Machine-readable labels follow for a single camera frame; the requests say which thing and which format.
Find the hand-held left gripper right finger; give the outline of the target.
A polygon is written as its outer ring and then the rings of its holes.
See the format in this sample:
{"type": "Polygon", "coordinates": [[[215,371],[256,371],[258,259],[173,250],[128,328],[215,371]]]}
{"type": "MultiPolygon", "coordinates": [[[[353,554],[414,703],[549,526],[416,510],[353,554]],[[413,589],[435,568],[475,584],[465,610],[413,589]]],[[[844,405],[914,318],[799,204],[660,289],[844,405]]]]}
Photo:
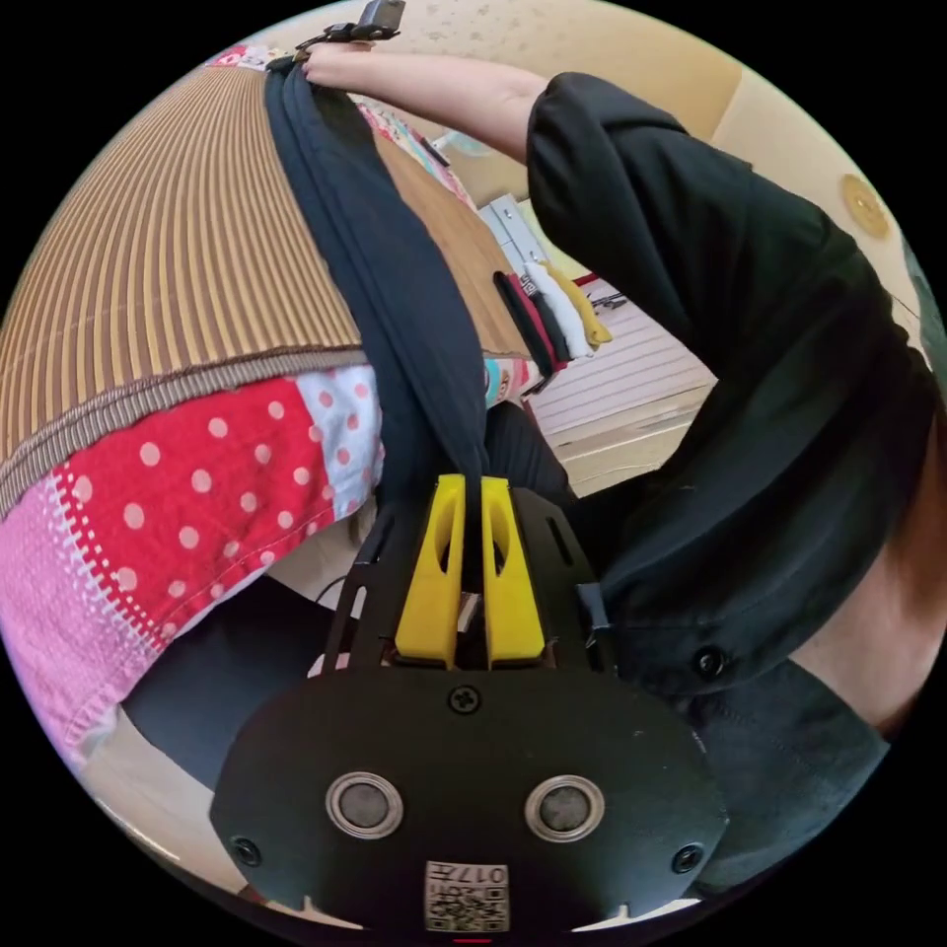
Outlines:
{"type": "Polygon", "coordinates": [[[490,663],[538,663],[546,648],[508,481],[480,482],[482,597],[490,663]]]}

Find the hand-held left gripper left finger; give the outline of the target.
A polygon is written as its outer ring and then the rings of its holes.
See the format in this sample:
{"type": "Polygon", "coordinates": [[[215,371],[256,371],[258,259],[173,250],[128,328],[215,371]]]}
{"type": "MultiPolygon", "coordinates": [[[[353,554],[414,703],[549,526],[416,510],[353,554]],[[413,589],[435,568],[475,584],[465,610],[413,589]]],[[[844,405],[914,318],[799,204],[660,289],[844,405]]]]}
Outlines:
{"type": "Polygon", "coordinates": [[[456,654],[467,489],[460,474],[438,478],[398,624],[404,661],[453,661],[456,654]]]}

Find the person's right hand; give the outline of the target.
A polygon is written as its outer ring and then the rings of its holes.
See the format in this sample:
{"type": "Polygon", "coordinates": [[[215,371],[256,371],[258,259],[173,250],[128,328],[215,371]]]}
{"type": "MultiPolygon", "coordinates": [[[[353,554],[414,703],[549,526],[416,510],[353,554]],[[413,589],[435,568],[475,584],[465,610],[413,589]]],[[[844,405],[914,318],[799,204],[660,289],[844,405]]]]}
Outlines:
{"type": "Polygon", "coordinates": [[[363,60],[373,49],[372,42],[313,43],[303,50],[304,78],[317,87],[357,92],[363,60]]]}

